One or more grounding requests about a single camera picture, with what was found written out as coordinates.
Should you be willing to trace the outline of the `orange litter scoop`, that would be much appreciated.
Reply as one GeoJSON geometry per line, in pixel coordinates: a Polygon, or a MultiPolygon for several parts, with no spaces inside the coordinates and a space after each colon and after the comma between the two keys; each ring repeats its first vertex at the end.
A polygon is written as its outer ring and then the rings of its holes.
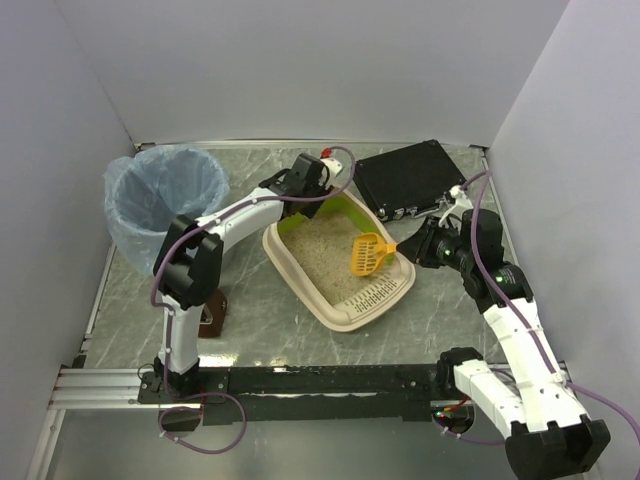
{"type": "Polygon", "coordinates": [[[396,253],[396,247],[396,243],[388,242],[374,232],[357,236],[352,247],[351,273],[356,276],[373,274],[389,255],[396,253]]]}

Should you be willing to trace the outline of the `beige green litter box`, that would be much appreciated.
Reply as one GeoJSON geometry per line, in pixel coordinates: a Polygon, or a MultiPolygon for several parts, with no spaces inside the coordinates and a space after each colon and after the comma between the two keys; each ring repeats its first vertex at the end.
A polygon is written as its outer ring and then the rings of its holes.
{"type": "Polygon", "coordinates": [[[351,332],[371,323],[412,288],[415,267],[393,254],[369,276],[351,272],[355,238],[377,233],[392,240],[366,205],[344,192],[325,201],[313,219],[301,214],[266,228],[264,250],[284,282],[320,323],[351,332]]]}

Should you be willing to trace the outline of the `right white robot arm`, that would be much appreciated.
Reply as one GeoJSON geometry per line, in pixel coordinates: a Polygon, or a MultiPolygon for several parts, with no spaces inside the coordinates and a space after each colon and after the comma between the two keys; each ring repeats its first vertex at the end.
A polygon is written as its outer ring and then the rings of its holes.
{"type": "Polygon", "coordinates": [[[557,479],[589,471],[611,440],[569,389],[538,317],[523,271],[505,258],[500,216],[467,210],[454,227],[427,217],[397,251],[413,263],[449,267],[493,331],[509,365],[508,387],[471,347],[441,354],[437,382],[469,397],[504,439],[519,479],[557,479]]]}

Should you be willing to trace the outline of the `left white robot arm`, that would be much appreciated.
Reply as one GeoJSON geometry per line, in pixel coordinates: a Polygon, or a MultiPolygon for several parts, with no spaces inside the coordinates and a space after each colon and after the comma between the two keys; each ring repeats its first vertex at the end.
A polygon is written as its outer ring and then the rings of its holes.
{"type": "Polygon", "coordinates": [[[197,338],[206,302],[217,292],[225,255],[240,241],[288,216],[310,218],[333,190],[342,165],[299,155],[290,168],[263,180],[222,210],[171,222],[154,265],[152,304],[164,310],[163,339],[154,371],[172,398],[196,392],[197,338]]]}

